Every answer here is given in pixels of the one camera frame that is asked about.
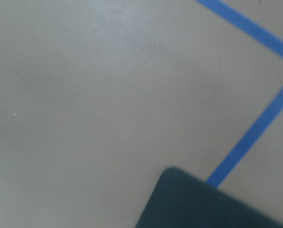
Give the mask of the brown paper table cover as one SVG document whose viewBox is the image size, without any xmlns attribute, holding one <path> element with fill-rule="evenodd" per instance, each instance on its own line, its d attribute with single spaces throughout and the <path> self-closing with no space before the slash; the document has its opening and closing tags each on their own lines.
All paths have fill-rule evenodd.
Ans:
<svg viewBox="0 0 283 228">
<path fill-rule="evenodd" d="M 0 0 L 0 228 L 132 228 L 282 87 L 283 58 L 195 0 Z"/>
</svg>

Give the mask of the black mouse pad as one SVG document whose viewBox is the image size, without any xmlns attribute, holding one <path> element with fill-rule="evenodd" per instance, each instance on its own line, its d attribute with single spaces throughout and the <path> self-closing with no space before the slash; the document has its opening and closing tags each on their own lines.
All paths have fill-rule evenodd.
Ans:
<svg viewBox="0 0 283 228">
<path fill-rule="evenodd" d="M 282 228 L 176 167 L 161 173 L 137 228 Z"/>
</svg>

